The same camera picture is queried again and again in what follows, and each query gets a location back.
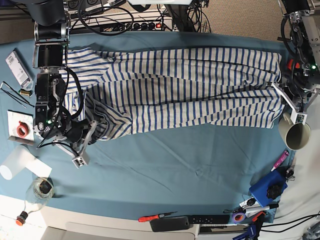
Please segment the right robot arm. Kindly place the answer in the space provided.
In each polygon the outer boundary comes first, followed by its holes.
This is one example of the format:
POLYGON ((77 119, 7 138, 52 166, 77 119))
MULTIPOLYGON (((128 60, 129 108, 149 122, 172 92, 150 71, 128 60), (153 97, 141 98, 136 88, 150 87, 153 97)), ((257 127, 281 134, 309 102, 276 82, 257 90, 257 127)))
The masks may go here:
POLYGON ((39 148, 52 145, 66 147, 76 154, 93 126, 88 120, 77 121, 83 110, 84 98, 77 75, 68 66, 70 15, 64 0, 24 0, 34 20, 34 53, 32 66, 39 69, 35 81, 34 133, 42 139, 39 148), (69 80, 60 74, 65 70, 73 77, 79 93, 80 106, 75 113, 64 107, 69 80))

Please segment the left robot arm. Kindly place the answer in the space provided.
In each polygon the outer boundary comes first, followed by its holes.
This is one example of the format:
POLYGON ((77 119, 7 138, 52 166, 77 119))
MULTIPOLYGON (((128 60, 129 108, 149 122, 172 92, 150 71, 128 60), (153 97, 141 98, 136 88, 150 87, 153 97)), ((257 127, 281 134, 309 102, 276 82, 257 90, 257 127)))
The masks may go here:
POLYGON ((292 57, 288 64, 288 92, 293 98, 310 96, 320 84, 320 28, 313 0, 279 0, 282 12, 281 37, 292 57))

